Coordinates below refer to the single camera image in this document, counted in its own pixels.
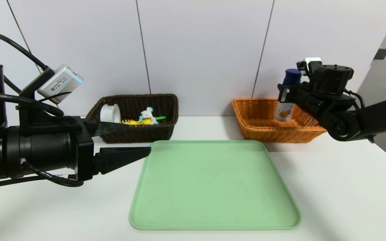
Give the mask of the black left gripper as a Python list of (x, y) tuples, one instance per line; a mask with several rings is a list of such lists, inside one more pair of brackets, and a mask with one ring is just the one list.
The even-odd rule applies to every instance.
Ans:
[(133, 130), (137, 126), (87, 119), (47, 119), (21, 125), (19, 157), (24, 169), (53, 171), (69, 168), (75, 181), (92, 179), (146, 158), (151, 147), (101, 148), (93, 156), (91, 137)]

